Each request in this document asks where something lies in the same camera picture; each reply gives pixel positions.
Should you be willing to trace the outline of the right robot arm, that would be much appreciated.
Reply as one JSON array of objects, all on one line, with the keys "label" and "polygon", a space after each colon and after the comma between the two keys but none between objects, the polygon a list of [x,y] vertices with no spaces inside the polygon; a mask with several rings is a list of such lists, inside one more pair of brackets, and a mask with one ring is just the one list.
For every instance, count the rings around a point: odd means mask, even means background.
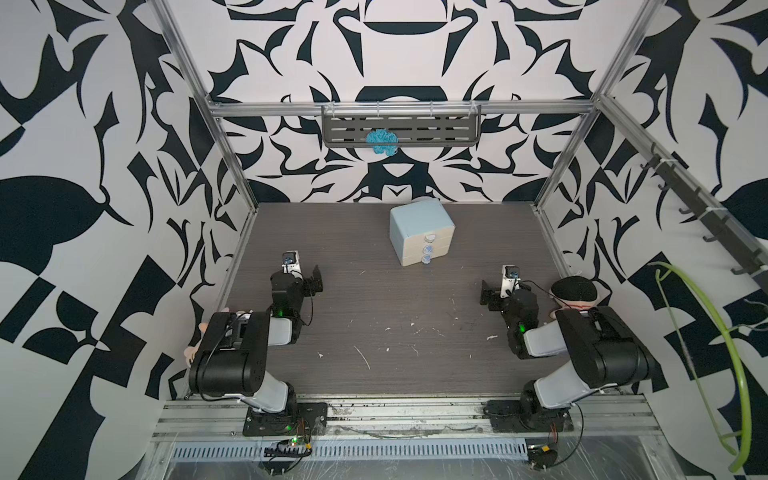
[{"label": "right robot arm", "polygon": [[539,321],[537,285],[505,277],[499,288],[481,283],[479,303],[501,314],[508,344],[520,359],[566,354],[553,373],[530,381],[520,396],[520,415],[548,417],[606,387],[650,379],[657,362],[650,350],[609,306],[601,306],[595,283],[568,276],[542,291],[557,304],[550,321]]}]

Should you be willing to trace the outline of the light blue drawer box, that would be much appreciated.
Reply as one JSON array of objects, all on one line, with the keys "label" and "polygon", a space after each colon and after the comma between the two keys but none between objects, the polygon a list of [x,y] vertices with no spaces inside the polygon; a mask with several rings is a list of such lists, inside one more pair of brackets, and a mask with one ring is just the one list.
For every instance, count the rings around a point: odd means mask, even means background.
[{"label": "light blue drawer box", "polygon": [[392,208],[389,238],[401,266],[429,264],[448,254],[455,224],[437,199]]}]

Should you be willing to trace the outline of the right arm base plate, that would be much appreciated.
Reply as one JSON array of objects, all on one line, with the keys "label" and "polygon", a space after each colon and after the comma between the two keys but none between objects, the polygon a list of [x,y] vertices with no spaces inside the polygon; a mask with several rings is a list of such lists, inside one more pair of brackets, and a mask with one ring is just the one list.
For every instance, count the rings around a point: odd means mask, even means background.
[{"label": "right arm base plate", "polygon": [[574,429],[567,408],[546,409],[535,400],[489,400],[483,416],[495,433],[557,433]]}]

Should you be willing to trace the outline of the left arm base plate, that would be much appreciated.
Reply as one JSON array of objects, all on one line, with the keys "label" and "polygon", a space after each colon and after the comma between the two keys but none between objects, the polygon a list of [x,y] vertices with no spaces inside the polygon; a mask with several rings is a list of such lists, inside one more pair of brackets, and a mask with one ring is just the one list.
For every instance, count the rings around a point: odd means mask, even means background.
[{"label": "left arm base plate", "polygon": [[248,408],[242,429],[244,437],[301,436],[323,432],[329,405],[325,402],[290,402],[280,413]]}]

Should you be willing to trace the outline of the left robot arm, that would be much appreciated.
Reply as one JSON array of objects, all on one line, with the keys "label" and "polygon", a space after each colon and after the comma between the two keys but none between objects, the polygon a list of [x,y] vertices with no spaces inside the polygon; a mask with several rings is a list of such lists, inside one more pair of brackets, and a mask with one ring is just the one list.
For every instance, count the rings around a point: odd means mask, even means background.
[{"label": "left robot arm", "polygon": [[236,399],[264,414],[293,415],[293,387],[267,371],[268,349],[296,343],[308,324],[303,302],[323,291],[322,274],[305,277],[285,266],[271,277],[272,303],[264,310],[217,312],[209,320],[191,362],[188,383],[205,401]]}]

